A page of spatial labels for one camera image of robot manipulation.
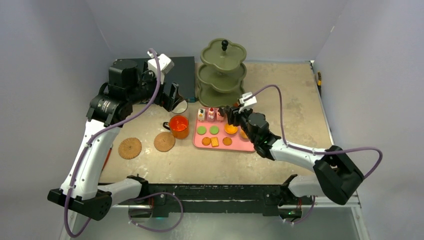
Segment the white roll cake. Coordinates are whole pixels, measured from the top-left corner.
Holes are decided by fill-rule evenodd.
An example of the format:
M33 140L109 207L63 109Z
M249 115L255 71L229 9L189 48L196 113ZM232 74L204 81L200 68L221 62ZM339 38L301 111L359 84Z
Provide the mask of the white roll cake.
M201 122L204 122L206 120L206 110L204 108L198 109L196 119Z

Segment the pink serving tray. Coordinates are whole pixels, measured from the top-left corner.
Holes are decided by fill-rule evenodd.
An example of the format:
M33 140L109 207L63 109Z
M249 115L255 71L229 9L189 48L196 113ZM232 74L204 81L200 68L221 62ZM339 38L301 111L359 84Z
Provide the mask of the pink serving tray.
M201 149L253 152L254 145L240 127L229 125L216 107L200 107L194 121L192 143Z

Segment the pink strawberry roll cake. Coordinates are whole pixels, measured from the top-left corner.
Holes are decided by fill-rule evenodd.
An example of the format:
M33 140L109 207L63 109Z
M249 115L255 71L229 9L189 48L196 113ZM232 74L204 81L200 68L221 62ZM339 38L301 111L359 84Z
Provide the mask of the pink strawberry roll cake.
M206 120L208 122L214 122L216 120L216 112L213 107L210 107L207 111Z

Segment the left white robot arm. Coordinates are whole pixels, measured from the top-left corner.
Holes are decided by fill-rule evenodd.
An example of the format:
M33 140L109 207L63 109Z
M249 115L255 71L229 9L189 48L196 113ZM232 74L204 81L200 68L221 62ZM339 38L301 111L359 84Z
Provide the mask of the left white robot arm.
M66 211L74 211L99 221L116 204L132 200L138 205L149 199L148 181L142 177L99 185L108 152L123 125L134 118L133 106L146 102L172 111L183 97L173 83L164 91L165 75L174 62L161 55L142 66L131 59L116 60L108 70L108 81L89 104L82 143L72 169L59 188L48 193L48 200Z

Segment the orange translucent cup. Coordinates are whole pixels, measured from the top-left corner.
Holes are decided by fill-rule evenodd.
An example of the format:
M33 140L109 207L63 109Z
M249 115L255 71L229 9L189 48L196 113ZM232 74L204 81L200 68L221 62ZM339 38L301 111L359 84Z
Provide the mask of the orange translucent cup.
M174 115L169 121L162 123L162 126L171 132L176 139L185 139L189 136L189 119L183 115Z

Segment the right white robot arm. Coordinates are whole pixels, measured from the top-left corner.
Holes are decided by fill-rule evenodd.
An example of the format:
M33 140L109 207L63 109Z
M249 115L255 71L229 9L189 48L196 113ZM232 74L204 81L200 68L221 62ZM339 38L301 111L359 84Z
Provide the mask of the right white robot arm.
M285 142L281 136L270 131L264 114L251 109L225 106L220 107L218 112L226 116L228 124L244 131L262 158L291 163L314 173L294 176L286 183L280 196L288 204L300 197L316 196L345 205L365 180L364 174L347 153L336 145L325 149Z

